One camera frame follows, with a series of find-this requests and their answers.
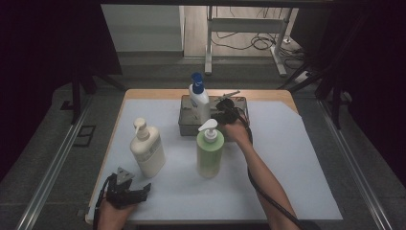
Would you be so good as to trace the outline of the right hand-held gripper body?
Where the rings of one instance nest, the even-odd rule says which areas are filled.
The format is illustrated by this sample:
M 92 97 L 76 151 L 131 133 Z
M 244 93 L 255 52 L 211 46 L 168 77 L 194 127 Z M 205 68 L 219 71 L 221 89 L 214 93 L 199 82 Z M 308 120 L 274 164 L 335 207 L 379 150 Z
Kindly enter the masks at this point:
M 223 94 L 215 99 L 215 107 L 218 112 L 218 120 L 220 124 L 232 124 L 239 118 L 238 110 L 235 107 L 234 102 L 231 100 L 231 97 L 238 93 L 239 90 L 232 93 Z

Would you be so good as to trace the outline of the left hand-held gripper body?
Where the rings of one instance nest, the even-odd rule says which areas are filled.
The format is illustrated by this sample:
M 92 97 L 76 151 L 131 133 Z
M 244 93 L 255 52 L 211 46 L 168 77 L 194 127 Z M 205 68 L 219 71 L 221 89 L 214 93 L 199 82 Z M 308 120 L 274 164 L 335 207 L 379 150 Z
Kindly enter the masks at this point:
M 133 173 L 121 167 L 108 177 L 106 200 L 116 209 L 123 209 L 132 204 L 130 186 L 133 177 Z

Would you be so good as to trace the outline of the white bottle with blue pump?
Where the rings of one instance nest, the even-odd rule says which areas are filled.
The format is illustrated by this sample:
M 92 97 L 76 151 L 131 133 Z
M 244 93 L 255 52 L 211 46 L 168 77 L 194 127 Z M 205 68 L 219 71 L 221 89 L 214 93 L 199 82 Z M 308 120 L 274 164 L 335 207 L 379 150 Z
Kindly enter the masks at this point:
M 194 116 L 203 125 L 211 118 L 210 98 L 200 73 L 191 75 L 192 83 L 189 86 L 190 100 Z

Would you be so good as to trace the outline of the metal mesh basket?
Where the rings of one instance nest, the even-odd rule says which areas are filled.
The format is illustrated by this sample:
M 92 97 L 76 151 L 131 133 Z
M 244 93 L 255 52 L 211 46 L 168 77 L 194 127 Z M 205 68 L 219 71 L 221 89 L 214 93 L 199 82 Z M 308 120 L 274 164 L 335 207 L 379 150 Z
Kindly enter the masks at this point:
M 212 111 L 217 111 L 216 101 L 217 97 L 210 96 L 210 108 L 211 114 Z M 231 97 L 231 100 L 234 102 L 235 107 L 238 110 L 239 115 L 244 115 L 248 118 L 248 106 L 245 97 Z M 196 136 L 199 131 L 198 128 L 201 126 L 199 121 L 194 116 L 192 111 L 192 103 L 189 95 L 183 95 L 181 98 L 181 108 L 178 119 L 178 125 L 180 128 L 180 134 L 182 136 Z

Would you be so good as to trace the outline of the cream pump bottle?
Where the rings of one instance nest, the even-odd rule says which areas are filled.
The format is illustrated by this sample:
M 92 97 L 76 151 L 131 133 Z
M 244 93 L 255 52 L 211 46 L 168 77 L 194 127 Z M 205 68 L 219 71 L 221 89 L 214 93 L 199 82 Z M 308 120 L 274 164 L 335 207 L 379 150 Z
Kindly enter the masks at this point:
M 137 118 L 133 125 L 135 137 L 130 143 L 130 150 L 143 175 L 151 178 L 166 163 L 159 129 L 156 126 L 148 126 L 144 118 Z

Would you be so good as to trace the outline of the green pump bottle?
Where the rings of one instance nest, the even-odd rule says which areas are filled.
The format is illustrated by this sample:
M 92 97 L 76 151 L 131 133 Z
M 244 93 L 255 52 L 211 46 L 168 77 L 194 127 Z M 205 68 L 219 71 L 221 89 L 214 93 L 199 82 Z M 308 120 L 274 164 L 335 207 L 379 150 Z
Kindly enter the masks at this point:
M 197 170 L 205 178 L 215 177 L 225 142 L 224 135 L 217 129 L 217 120 L 209 119 L 199 129 L 196 137 Z

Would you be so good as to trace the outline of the person's right hand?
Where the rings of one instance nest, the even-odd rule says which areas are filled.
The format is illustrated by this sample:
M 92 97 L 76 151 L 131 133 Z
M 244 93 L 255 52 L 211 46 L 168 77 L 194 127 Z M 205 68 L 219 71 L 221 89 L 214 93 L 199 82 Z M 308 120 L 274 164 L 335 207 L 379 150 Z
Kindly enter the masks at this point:
M 232 124 L 220 126 L 227 134 L 227 136 L 235 141 L 240 147 L 251 145 L 248 131 L 242 121 L 235 121 Z

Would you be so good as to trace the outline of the person's left hand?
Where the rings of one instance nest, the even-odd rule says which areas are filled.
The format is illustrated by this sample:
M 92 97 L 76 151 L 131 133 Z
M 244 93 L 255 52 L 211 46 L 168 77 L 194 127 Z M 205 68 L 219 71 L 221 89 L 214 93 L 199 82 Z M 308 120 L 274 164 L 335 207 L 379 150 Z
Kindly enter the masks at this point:
M 122 230 L 127 218 L 136 210 L 136 205 L 116 209 L 108 201 L 101 203 L 97 230 Z

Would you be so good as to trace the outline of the pale blue table mat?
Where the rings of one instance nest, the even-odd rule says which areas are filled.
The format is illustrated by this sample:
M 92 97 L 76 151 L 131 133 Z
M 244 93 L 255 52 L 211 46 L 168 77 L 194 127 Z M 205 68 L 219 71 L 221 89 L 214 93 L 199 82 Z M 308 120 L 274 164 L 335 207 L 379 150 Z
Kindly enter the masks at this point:
M 247 106 L 254 147 L 281 182 L 297 217 L 341 219 L 302 117 L 282 102 L 251 101 Z M 265 214 L 235 143 L 225 143 L 218 175 L 199 175 L 196 140 L 179 131 L 180 107 L 177 100 L 125 101 L 95 188 L 101 189 L 118 168 L 133 173 L 132 189 L 149 184 L 147 201 L 131 216 L 140 224 L 263 221 Z M 135 136 L 133 122 L 139 117 L 158 127 L 166 155 L 165 165 L 152 178 L 143 176 L 129 148 Z

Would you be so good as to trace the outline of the white power strip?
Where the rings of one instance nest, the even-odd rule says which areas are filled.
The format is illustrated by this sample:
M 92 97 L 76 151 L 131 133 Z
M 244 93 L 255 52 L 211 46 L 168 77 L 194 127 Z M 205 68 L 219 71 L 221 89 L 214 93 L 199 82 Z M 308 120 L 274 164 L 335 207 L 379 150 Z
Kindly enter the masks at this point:
M 311 77 L 311 73 L 308 71 L 303 71 L 294 81 L 296 83 L 301 83 Z

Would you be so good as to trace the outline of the black tripod stand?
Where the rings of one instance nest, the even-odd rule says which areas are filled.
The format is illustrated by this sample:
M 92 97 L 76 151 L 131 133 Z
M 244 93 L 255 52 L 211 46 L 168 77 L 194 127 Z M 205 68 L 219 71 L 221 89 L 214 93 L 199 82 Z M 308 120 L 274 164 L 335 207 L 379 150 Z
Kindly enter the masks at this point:
M 65 101 L 61 110 L 72 110 L 73 118 L 71 124 L 74 125 L 81 115 L 82 106 L 80 99 L 80 89 L 83 88 L 86 94 L 93 95 L 97 91 L 97 85 L 94 81 L 94 77 L 97 77 L 108 84 L 114 86 L 120 91 L 126 91 L 127 87 L 118 81 L 114 80 L 108 74 L 103 73 L 93 66 L 78 67 L 77 65 L 74 68 L 71 86 L 72 86 L 72 101 Z
M 306 60 L 287 80 L 280 86 L 285 88 L 289 83 L 297 79 L 308 67 L 318 65 L 315 75 L 288 88 L 290 93 L 295 93 L 313 82 L 321 81 L 315 91 L 317 99 L 325 99 L 332 93 L 331 120 L 340 129 L 339 108 L 341 105 L 342 80 L 341 72 L 344 67 L 344 59 L 350 50 L 351 43 L 357 34 L 358 26 L 356 19 L 347 19 L 344 15 L 333 15 L 329 18 L 325 37 L 330 38 L 329 44 L 314 57 Z

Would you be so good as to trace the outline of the white cabinet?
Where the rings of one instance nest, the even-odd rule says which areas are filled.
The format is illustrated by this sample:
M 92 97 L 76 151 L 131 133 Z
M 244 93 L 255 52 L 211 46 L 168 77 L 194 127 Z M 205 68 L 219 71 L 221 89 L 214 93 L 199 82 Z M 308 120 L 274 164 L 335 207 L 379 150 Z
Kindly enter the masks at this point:
M 183 6 L 101 6 L 118 52 L 181 52 L 184 50 Z

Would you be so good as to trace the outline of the aluminium floor rail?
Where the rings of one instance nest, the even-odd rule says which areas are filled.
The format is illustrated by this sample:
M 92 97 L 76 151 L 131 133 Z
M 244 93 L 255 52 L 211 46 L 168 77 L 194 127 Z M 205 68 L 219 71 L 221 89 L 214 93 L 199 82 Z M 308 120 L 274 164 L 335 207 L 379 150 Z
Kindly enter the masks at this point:
M 15 230 L 33 230 L 34 225 L 45 205 L 50 192 L 52 191 L 64 162 L 79 134 L 79 130 L 88 114 L 93 96 L 86 96 L 81 107 L 78 119 L 69 127 L 62 144 L 59 146 L 56 155 L 51 161 L 47 171 L 28 203 L 21 219 L 18 221 Z
M 355 159 L 352 150 L 344 137 L 344 134 L 332 122 L 332 112 L 330 111 L 328 104 L 324 101 L 318 101 L 318 105 L 321 107 L 327 126 L 346 161 L 350 174 L 358 188 L 360 195 L 363 197 L 378 230 L 394 230 L 389 222 L 383 206 L 381 205 L 381 202 L 378 200 L 377 195 Z

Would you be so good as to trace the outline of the white metal stand frame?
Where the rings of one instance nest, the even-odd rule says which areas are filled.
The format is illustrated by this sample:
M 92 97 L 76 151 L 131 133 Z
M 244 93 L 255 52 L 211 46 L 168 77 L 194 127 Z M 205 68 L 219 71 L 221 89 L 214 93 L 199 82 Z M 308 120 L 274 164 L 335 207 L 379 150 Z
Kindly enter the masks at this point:
M 276 44 L 270 47 L 270 51 L 280 76 L 287 76 L 287 72 L 280 57 L 280 51 L 293 12 L 292 8 L 287 9 L 283 19 L 213 17 L 213 9 L 213 6 L 207 8 L 207 44 L 204 65 L 204 73 L 206 75 L 212 73 L 212 32 L 222 32 L 277 34 L 278 39 L 276 40 Z

